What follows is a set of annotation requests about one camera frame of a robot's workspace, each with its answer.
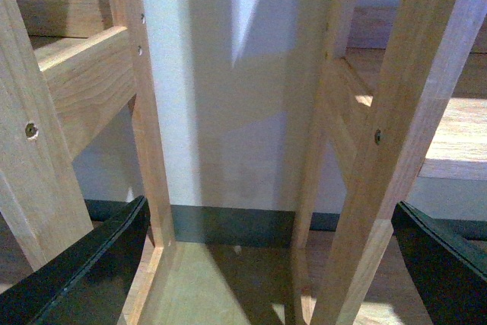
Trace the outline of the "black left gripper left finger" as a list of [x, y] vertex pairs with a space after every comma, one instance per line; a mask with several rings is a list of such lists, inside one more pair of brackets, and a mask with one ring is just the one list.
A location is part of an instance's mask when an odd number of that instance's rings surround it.
[[3, 324], [116, 324], [149, 227], [139, 196], [1, 295]]

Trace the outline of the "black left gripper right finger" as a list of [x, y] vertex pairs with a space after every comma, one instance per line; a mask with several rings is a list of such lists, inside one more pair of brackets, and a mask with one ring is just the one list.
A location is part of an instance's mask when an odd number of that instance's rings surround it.
[[432, 323], [485, 324], [486, 252], [407, 202], [391, 222]]

